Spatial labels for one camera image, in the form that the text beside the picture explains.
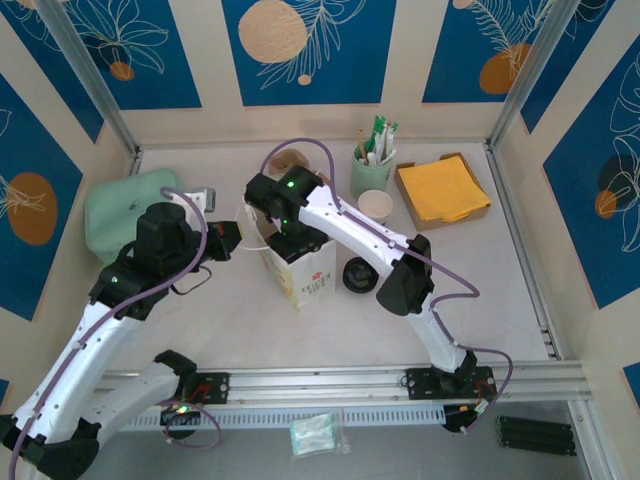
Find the beige circle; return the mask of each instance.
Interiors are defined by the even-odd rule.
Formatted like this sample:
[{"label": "beige circle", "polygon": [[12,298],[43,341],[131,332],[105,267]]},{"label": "beige circle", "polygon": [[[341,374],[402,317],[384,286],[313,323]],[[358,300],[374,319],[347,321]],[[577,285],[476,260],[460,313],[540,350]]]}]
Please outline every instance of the beige circle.
[{"label": "beige circle", "polygon": [[238,34],[246,52],[262,63],[291,60],[307,44],[304,20],[281,0],[253,4],[240,19]]},{"label": "beige circle", "polygon": [[[36,6],[33,4],[33,0],[15,0],[16,2],[18,2],[20,5],[22,5],[23,7],[27,7],[31,10],[35,10]],[[68,2],[69,0],[58,0],[58,2],[63,3],[63,2]]]},{"label": "beige circle", "polygon": [[300,75],[298,77],[298,83],[302,86],[309,85],[311,83],[311,77],[309,75]]},{"label": "beige circle", "polygon": [[476,3],[476,0],[452,0],[454,8],[458,10],[462,10],[464,8],[469,8],[471,5]]}]

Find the cable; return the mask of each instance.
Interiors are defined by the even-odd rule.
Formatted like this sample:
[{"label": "cable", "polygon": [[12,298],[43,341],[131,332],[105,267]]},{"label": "cable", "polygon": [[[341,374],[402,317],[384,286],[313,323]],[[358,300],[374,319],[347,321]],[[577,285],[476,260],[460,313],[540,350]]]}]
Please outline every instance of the cable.
[{"label": "cable", "polygon": [[[454,298],[478,298],[480,296],[480,291],[473,284],[471,284],[469,281],[467,281],[464,278],[462,278],[460,275],[452,272],[451,270],[449,270],[448,268],[440,265],[439,263],[434,262],[433,260],[425,257],[424,255],[420,255],[419,253],[416,253],[416,252],[414,252],[412,250],[409,250],[406,247],[403,247],[401,245],[398,245],[395,242],[392,242],[391,239],[389,237],[387,237],[384,233],[379,232],[375,228],[369,226],[366,222],[364,222],[360,218],[356,217],[355,215],[353,215],[349,211],[345,210],[342,207],[342,202],[340,201],[340,198],[338,197],[338,194],[336,192],[335,180],[334,180],[336,177],[335,177],[335,165],[334,165],[334,161],[333,161],[333,155],[331,155],[331,151],[327,148],[327,146],[324,143],[322,143],[322,142],[320,142],[318,140],[315,140],[313,138],[306,138],[306,137],[292,138],[291,140],[287,140],[286,142],[282,142],[280,145],[276,146],[273,150],[271,150],[271,152],[269,152],[269,154],[263,160],[262,165],[260,166],[260,173],[264,173],[264,169],[266,168],[268,163],[271,161],[271,158],[281,148],[286,147],[287,145],[291,145],[292,143],[298,143],[298,142],[306,142],[306,143],[312,143],[314,145],[317,145],[327,155],[327,159],[329,160],[329,178],[332,179],[332,182],[328,185],[329,186],[329,190],[331,191],[331,197],[333,198],[333,202],[334,202],[335,206],[338,208],[338,210],[344,216],[346,216],[347,218],[349,218],[350,220],[352,220],[356,224],[360,225],[364,229],[368,230],[369,232],[373,233],[374,235],[376,235],[378,238],[380,238],[382,241],[384,241],[388,245],[393,245],[394,246],[393,248],[397,248],[402,253],[405,253],[405,254],[410,255],[410,256],[412,256],[414,258],[417,258],[418,260],[422,261],[423,263],[426,263],[427,265],[431,266],[432,268],[435,268],[436,270],[440,270],[442,273],[444,273],[445,275],[453,278],[454,280],[456,280],[457,282],[461,283],[462,285],[464,285],[465,287],[467,287],[470,290],[469,293],[460,292],[460,293],[449,293],[449,294],[446,294],[446,295],[441,295],[441,296],[433,299],[429,306],[431,308],[431,311],[433,313],[434,318],[436,319],[436,322],[438,323],[438,327],[440,327],[440,330],[442,330],[442,333],[444,334],[445,337],[447,337],[447,340],[449,340],[449,342],[451,342],[452,345],[454,345],[455,347],[460,348],[462,350],[470,350],[472,352],[482,352],[482,353],[491,353],[493,355],[500,355],[500,356],[502,356],[502,357],[504,357],[506,359],[507,364],[509,365],[509,368],[508,368],[508,371],[507,371],[507,375],[506,375],[506,377],[504,379],[504,382],[502,382],[502,385],[500,386],[500,389],[496,393],[496,396],[491,400],[491,402],[489,403],[489,405],[485,409],[485,412],[489,408],[492,408],[495,405],[495,403],[498,401],[498,399],[502,396],[502,393],[504,392],[505,388],[507,387],[507,384],[511,380],[511,376],[513,375],[513,360],[511,359],[511,357],[507,353],[505,353],[503,351],[500,351],[500,350],[494,350],[492,348],[470,347],[470,346],[467,346],[467,345],[459,344],[458,342],[456,342],[456,340],[453,338],[453,336],[451,335],[451,333],[449,332],[449,330],[445,326],[444,322],[440,318],[440,314],[438,313],[438,311],[436,309],[436,306],[440,302],[443,302],[445,300],[451,300],[451,299],[454,299]],[[475,428],[476,423],[477,423],[477,419],[471,425],[469,425],[469,427],[466,430],[462,429],[462,431],[464,433],[467,433],[467,432],[471,431],[473,428]]]},{"label": "cable", "polygon": [[167,437],[167,441],[169,443],[171,443],[172,445],[177,445],[178,447],[188,448],[190,450],[209,450],[209,449],[217,447],[218,444],[220,443],[220,439],[222,438],[222,429],[220,428],[220,424],[218,423],[218,421],[215,419],[215,417],[213,415],[211,415],[209,412],[207,412],[200,405],[196,405],[194,403],[180,402],[180,401],[177,401],[177,400],[173,400],[171,398],[169,398],[167,400],[163,400],[162,402],[158,403],[158,405],[163,406],[163,407],[173,407],[174,405],[179,405],[181,407],[188,407],[188,408],[197,410],[198,412],[200,412],[201,415],[203,415],[204,417],[207,417],[209,420],[211,420],[211,422],[213,422],[213,424],[216,427],[216,431],[218,432],[217,435],[216,435],[216,439],[213,442],[206,443],[204,445],[189,445],[189,444],[186,444],[184,442],[180,442],[180,441],[172,438],[171,435],[169,435],[169,426],[171,425],[171,422],[175,418],[179,417],[179,415],[176,415],[176,416],[172,417],[167,422],[167,424],[164,427],[164,430],[162,430],[162,433],[164,433],[164,436]]},{"label": "cable", "polygon": [[[242,205],[240,205],[238,207],[238,210],[236,210],[236,214],[233,217],[233,221],[238,223],[238,216],[240,215],[240,210],[242,209]],[[271,247],[266,246],[266,247],[243,247],[241,245],[238,245],[236,248],[239,248],[240,250],[246,250],[247,252],[259,252],[260,250],[270,250]]]},{"label": "cable", "polygon": [[[200,245],[198,246],[198,251],[196,252],[195,257],[193,257],[193,260],[191,260],[191,263],[189,263],[189,265],[187,265],[175,277],[167,280],[166,282],[161,283],[160,285],[158,285],[156,287],[150,288],[149,290],[146,290],[146,291],[141,292],[141,293],[139,293],[137,295],[134,295],[131,298],[128,298],[124,302],[120,303],[119,305],[116,305],[111,310],[109,310],[107,313],[105,313],[102,317],[100,317],[100,319],[91,328],[89,328],[86,331],[86,333],[80,338],[80,340],[78,340],[78,344],[80,346],[86,345],[86,343],[89,340],[89,338],[91,338],[91,336],[100,327],[102,327],[102,325],[104,325],[105,322],[107,322],[109,319],[111,319],[118,312],[120,312],[124,308],[127,308],[128,306],[138,302],[139,300],[142,300],[143,298],[146,298],[146,297],[149,297],[151,295],[154,295],[155,293],[160,292],[161,290],[164,290],[164,289],[170,287],[175,282],[177,282],[182,277],[184,277],[189,272],[191,272],[191,270],[193,270],[198,265],[198,263],[200,262],[200,258],[202,258],[202,255],[204,254],[205,248],[207,246],[207,222],[206,222],[206,220],[204,218],[204,215],[202,214],[202,212],[200,212],[200,210],[198,209],[198,206],[193,202],[193,200],[191,200],[187,195],[185,195],[184,193],[180,192],[179,190],[176,190],[176,189],[171,188],[171,187],[162,187],[160,189],[160,193],[162,194],[162,196],[164,196],[165,198],[168,198],[168,199],[171,199],[171,194],[178,195],[195,212],[196,218],[198,219],[198,222],[200,223],[200,230],[202,232],[202,235],[200,236]],[[67,370],[67,368],[69,368],[69,365],[71,364],[71,362],[73,361],[75,356],[81,350],[82,350],[81,348],[75,348],[75,349],[73,349],[73,350],[71,350],[69,352],[67,357],[62,361],[62,363],[60,364],[60,366],[58,367],[56,372],[53,374],[53,377],[51,378],[51,381],[44,388],[44,390],[42,392],[42,395],[40,395],[39,400],[36,402],[35,406],[33,407],[33,415],[24,424],[24,427],[22,428],[22,431],[18,435],[18,438],[16,440],[15,446],[13,447],[13,452],[11,454],[11,460],[9,461],[9,472],[8,472],[9,473],[9,480],[15,480],[16,479],[16,468],[17,468],[17,465],[18,465],[18,457],[20,456],[20,451],[22,449],[22,444],[24,443],[24,440],[27,438],[27,435],[29,434],[29,430],[31,429],[31,427],[33,426],[36,418],[38,417],[38,415],[42,411],[42,407],[44,407],[45,402],[47,401],[47,399],[51,395],[51,392],[53,391],[55,386],[58,384],[60,379],[62,378],[64,372]]]},{"label": "cable", "polygon": [[205,267],[204,265],[200,265],[200,269],[201,269],[201,270],[204,270],[205,272],[207,272],[207,273],[208,273],[207,278],[205,278],[203,281],[201,281],[201,282],[200,282],[200,283],[198,283],[197,285],[195,285],[195,286],[191,287],[191,288],[190,288],[189,290],[187,290],[186,292],[181,292],[180,290],[178,290],[178,289],[176,288],[176,286],[175,286],[175,285],[171,285],[171,287],[170,287],[170,288],[171,288],[171,291],[172,291],[173,293],[175,293],[176,295],[184,296],[184,295],[187,295],[187,294],[189,294],[189,293],[193,292],[196,288],[201,287],[202,285],[204,285],[205,283],[207,283],[209,280],[211,280],[211,277],[213,277],[213,273],[211,272],[211,269],[210,269],[210,268],[208,268],[208,267]]}]

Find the pen holder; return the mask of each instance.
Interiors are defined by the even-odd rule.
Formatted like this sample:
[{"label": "pen holder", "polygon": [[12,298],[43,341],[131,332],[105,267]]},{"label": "pen holder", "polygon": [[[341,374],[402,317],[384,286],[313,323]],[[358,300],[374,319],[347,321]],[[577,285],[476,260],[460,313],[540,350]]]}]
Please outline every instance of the pen holder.
[{"label": "pen holder", "polygon": [[367,190],[387,189],[387,180],[391,172],[391,160],[384,165],[365,166],[356,158],[355,152],[351,155],[351,181],[349,188],[353,198],[358,200]]}]

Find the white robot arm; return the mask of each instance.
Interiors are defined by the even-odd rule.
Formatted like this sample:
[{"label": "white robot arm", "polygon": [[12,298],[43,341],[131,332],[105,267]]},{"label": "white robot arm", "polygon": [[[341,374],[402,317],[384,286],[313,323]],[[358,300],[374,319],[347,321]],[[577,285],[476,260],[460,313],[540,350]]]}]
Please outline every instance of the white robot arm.
[{"label": "white robot arm", "polygon": [[[382,242],[378,236],[338,210],[328,185],[314,188],[307,197],[307,201],[309,203],[300,208],[298,217],[300,222],[335,238],[364,258],[381,277],[388,278],[393,273],[394,266],[402,261],[403,253],[400,250]],[[343,202],[342,206],[344,210],[358,217],[370,228],[384,233],[392,242],[410,248],[408,239],[404,235],[379,225],[346,202]],[[431,297],[432,293],[429,292],[421,304],[421,311],[408,313],[406,317],[427,348],[433,366],[445,372],[454,373],[462,365],[465,352],[452,345],[438,326],[430,307]]]},{"label": "white robot arm", "polygon": [[302,167],[293,167],[278,182],[256,175],[247,185],[245,201],[268,218],[280,220],[281,232],[270,238],[271,246],[289,251],[312,251],[330,235],[366,260],[386,280],[376,298],[388,311],[405,316],[429,352],[434,367],[456,374],[465,359],[475,365],[471,352],[458,348],[438,325],[430,306],[431,268],[403,253],[404,247],[430,257],[430,244],[418,235],[409,240],[369,219],[334,196],[331,188]]},{"label": "white robot arm", "polygon": [[[206,223],[202,215],[188,214],[193,207],[201,214],[213,208],[212,192],[180,193],[172,203],[147,209],[138,219],[136,240],[100,273],[84,315],[52,369],[14,415],[0,416],[0,442],[40,472],[56,480],[79,478],[126,422],[151,405],[188,393],[186,385],[194,386],[196,365],[167,351],[135,380],[91,400],[121,345],[168,294],[171,279],[196,271],[207,260],[230,259],[240,242],[236,222]],[[187,203],[192,207],[188,211],[183,208]],[[114,316],[112,309],[123,305]]]}]

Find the white cup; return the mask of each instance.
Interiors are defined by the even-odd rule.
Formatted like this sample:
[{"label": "white cup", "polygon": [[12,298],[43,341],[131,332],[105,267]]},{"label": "white cup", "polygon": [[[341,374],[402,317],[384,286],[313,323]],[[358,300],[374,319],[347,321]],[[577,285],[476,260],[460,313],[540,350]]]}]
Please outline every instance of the white cup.
[{"label": "white cup", "polygon": [[393,200],[382,190],[367,190],[358,198],[358,208],[371,220],[384,225],[393,210]]}]

